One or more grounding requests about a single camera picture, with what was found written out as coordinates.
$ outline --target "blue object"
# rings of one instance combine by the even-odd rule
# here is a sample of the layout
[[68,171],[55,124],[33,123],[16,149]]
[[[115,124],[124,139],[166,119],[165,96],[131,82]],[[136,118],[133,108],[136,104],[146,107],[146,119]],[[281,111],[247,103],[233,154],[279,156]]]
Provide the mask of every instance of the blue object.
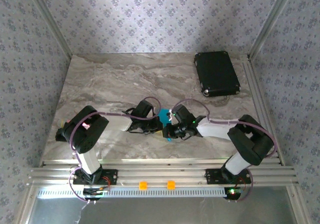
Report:
[[168,123],[171,123],[169,121],[169,117],[167,116],[167,113],[169,112],[169,109],[161,109],[158,116],[160,117],[160,122],[162,122],[163,126],[165,127]]

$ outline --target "glass panel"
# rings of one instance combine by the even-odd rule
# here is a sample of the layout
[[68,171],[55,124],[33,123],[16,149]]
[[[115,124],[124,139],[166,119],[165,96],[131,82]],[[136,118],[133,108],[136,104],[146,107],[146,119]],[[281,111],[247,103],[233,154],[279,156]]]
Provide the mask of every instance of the glass panel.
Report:
[[31,224],[295,224],[285,188],[254,188],[239,203],[223,198],[37,199]]

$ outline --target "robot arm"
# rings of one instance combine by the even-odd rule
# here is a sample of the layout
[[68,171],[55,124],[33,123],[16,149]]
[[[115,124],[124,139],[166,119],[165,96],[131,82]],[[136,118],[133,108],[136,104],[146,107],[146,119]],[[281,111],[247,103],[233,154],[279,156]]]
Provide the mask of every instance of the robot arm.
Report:
[[139,133],[149,134],[162,130],[163,126],[159,117],[148,119],[147,116],[152,112],[154,107],[142,100],[136,108],[128,109],[124,114],[105,114],[102,117],[92,106],[86,106],[69,122],[58,129],[55,140],[70,142],[71,134],[76,125],[86,116],[91,115],[77,128],[72,138],[71,148],[75,151],[78,161],[81,164],[83,178],[88,184],[96,184],[102,173],[102,166],[99,163],[96,153],[93,149],[104,130],[121,130],[135,132],[140,129]]
[[76,151],[82,167],[82,173],[76,173],[76,175],[81,175],[81,178],[85,179],[89,185],[99,183],[103,173],[93,147],[104,130],[134,132],[136,129],[141,129],[140,133],[144,134],[162,130],[165,138],[186,140],[196,136],[231,140],[237,149],[237,153],[231,156],[221,169],[214,172],[216,173],[214,174],[215,180],[223,180],[226,183],[235,182],[240,177],[241,172],[250,165],[259,165],[274,145],[265,132],[251,127],[251,125],[256,127],[261,127],[261,125],[249,115],[243,115],[238,120],[208,120],[206,116],[196,118],[180,104],[172,110],[172,115],[178,123],[167,124],[163,127],[159,117],[153,115],[153,118],[146,118],[150,112],[153,113],[153,106],[145,100],[141,101],[136,108],[124,112],[123,115],[104,113],[104,117],[99,115],[93,107],[86,106],[70,122],[65,123],[64,127],[57,131],[56,140],[70,142],[71,133],[75,126],[86,116],[97,113],[85,119],[77,128],[70,144]]
[[166,138],[180,137],[186,140],[192,136],[218,137],[233,142],[237,153],[221,168],[223,178],[229,181],[237,178],[237,175],[247,167],[258,166],[274,146],[265,132],[252,127],[262,128],[250,115],[243,115],[240,119],[233,120],[208,120],[206,116],[196,118],[181,104],[171,112],[178,123],[168,124],[163,128],[162,133]]

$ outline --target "patterned wallpaper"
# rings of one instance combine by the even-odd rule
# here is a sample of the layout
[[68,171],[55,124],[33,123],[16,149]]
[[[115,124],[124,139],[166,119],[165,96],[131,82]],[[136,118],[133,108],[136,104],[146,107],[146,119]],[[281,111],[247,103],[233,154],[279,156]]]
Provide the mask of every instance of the patterned wallpaper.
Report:
[[254,65],[286,161],[320,223],[320,0],[289,0]]
[[248,53],[275,0],[45,0],[73,53]]
[[38,166],[68,60],[32,0],[0,0],[0,223]]

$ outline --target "orange block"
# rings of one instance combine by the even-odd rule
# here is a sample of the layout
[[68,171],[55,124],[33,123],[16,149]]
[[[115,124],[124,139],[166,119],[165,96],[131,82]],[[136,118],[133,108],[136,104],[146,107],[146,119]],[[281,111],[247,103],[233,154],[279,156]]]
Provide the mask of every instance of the orange block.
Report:
[[140,182],[139,183],[139,190],[140,191],[145,191],[145,190],[147,190],[147,182]]
[[176,189],[176,183],[175,183],[175,181],[168,181],[168,183],[167,183],[167,188],[168,188],[169,190],[174,190],[174,189]]

